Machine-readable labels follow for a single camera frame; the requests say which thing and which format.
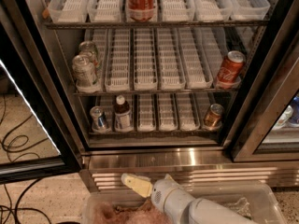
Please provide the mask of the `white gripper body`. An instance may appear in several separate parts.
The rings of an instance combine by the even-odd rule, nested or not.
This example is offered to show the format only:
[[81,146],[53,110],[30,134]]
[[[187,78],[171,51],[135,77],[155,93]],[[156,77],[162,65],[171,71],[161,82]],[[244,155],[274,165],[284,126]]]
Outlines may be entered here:
[[155,182],[151,193],[154,206],[166,214],[173,224],[189,224],[189,206],[195,198],[171,179]]

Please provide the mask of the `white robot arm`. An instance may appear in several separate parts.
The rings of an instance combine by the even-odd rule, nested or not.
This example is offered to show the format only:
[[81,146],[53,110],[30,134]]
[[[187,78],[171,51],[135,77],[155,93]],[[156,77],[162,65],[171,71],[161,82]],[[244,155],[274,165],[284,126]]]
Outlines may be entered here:
[[121,182],[141,197],[150,197],[173,224],[257,224],[223,205],[194,198],[171,175],[152,184],[146,176],[124,173]]

